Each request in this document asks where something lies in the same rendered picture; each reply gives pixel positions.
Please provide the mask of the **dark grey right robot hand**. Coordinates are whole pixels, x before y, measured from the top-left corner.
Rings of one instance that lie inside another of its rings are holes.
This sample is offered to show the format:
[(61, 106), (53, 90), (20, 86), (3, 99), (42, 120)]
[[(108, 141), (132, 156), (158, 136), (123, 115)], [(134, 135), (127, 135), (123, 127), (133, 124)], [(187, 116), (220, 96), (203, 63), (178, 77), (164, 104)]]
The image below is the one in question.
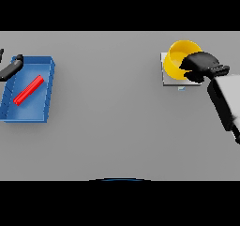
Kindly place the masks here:
[(214, 55), (207, 52), (191, 53), (182, 60), (179, 67), (186, 71), (184, 76), (192, 82), (202, 83), (207, 77), (213, 80), (229, 73), (230, 67), (219, 63)]

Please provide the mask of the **pale square measuring scale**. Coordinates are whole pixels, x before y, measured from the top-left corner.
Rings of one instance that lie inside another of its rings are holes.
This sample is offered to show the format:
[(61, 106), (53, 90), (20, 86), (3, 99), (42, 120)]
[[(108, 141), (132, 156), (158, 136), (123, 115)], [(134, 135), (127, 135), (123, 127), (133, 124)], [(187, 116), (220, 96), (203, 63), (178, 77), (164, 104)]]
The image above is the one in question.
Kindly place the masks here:
[[(160, 64), (163, 65), (164, 59), (166, 57), (166, 53), (161, 53), (159, 55)], [(170, 77), (167, 72), (165, 71), (164, 67), (161, 67), (162, 71), (162, 84), (167, 86), (176, 87), (179, 91), (185, 91), (187, 87), (197, 87), (201, 86), (200, 83), (195, 83), (190, 80), (176, 80)]]

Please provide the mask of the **blue tray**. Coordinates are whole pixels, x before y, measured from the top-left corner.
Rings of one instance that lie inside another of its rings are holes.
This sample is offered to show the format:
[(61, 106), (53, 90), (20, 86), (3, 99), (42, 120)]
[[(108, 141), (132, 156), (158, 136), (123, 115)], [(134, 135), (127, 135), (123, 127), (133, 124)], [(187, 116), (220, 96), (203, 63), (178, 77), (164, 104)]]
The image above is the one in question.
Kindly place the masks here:
[[(0, 101), (0, 121), (6, 123), (46, 123), (53, 91), (55, 63), (51, 56), (25, 56), (23, 68), (5, 82)], [(13, 99), (38, 75), (44, 82), (20, 105)]]

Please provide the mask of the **red beaker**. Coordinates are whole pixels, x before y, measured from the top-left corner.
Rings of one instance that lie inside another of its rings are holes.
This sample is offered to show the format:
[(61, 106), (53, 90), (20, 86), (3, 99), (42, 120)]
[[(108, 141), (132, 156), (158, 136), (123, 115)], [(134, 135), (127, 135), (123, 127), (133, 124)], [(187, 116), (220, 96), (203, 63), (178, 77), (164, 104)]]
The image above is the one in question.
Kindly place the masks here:
[(30, 82), (14, 99), (13, 102), (20, 106), (30, 95), (32, 95), (42, 84), (44, 83), (44, 79), (41, 75), (37, 75), (37, 77)]

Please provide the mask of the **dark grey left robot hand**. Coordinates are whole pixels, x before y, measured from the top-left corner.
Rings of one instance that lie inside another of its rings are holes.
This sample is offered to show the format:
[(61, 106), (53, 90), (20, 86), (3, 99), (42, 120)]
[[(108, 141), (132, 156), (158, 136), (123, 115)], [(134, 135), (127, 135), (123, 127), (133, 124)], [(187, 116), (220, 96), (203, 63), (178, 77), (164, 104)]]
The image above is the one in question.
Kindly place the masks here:
[(23, 55), (18, 54), (15, 60), (0, 70), (0, 82), (6, 82), (23, 68)]

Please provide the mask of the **yellow bowl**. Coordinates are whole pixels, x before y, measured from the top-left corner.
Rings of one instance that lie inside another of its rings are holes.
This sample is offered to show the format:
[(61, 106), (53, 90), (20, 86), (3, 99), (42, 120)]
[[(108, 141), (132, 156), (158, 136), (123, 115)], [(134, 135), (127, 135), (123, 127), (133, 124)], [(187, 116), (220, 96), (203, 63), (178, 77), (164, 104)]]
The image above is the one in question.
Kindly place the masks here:
[(184, 74), (187, 72), (180, 66), (185, 57), (192, 53), (198, 53), (201, 47), (191, 40), (177, 40), (168, 50), (164, 60), (163, 68), (168, 76), (174, 80), (185, 80)]

